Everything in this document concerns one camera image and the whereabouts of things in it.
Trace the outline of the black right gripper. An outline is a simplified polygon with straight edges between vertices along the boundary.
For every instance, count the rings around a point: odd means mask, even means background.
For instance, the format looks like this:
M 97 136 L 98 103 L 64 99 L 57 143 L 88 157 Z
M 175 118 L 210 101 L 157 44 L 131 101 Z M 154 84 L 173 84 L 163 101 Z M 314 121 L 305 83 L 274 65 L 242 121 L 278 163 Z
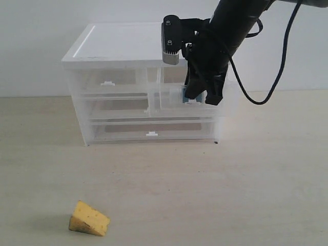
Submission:
M 192 58 L 203 75 L 211 77 L 208 80 L 202 75 L 187 74 L 184 96 L 195 99 L 207 91 L 206 104 L 218 105 L 223 99 L 223 87 L 228 71 L 229 57 L 226 54 L 228 41 L 228 22 L 218 19 L 181 19 L 182 40 L 190 43 L 190 51 L 183 48 L 183 56 Z

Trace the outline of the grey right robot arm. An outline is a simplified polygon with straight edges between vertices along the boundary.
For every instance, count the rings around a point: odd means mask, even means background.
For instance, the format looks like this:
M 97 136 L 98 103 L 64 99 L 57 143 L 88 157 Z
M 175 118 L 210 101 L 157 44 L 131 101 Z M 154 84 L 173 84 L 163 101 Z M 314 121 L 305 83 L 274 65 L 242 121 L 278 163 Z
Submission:
M 327 7 L 327 1 L 295 1 L 295 8 L 284 33 L 279 71 L 266 98 L 262 101 L 255 101 L 247 94 L 232 57 L 244 39 L 256 36 L 256 33 L 250 33 L 255 24 L 258 25 L 260 31 L 263 29 L 259 18 L 272 3 L 273 1 L 219 2 L 213 16 L 204 20 L 191 46 L 186 49 L 188 61 L 184 92 L 186 98 L 195 99 L 206 91 L 205 103 L 218 105 L 223 98 L 222 90 L 228 66 L 232 66 L 243 94 L 251 103 L 264 105 L 269 101 L 284 71 L 289 34 L 300 6 Z

